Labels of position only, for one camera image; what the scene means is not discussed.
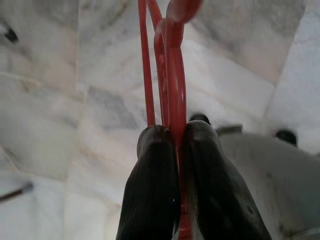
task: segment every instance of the white marble floor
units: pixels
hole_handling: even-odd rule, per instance
[[[168,1],[159,2],[164,12]],[[280,0],[266,12],[223,3],[217,24],[209,3],[184,33],[188,117],[204,113],[214,126],[239,123],[251,133],[289,126],[316,153],[319,1]],[[226,18],[239,11],[251,30],[224,32],[237,29]],[[0,238],[115,239],[147,125],[137,0],[2,0],[0,19],[19,38],[0,36],[0,195],[34,185],[0,205]],[[161,123],[158,98],[155,109]]]

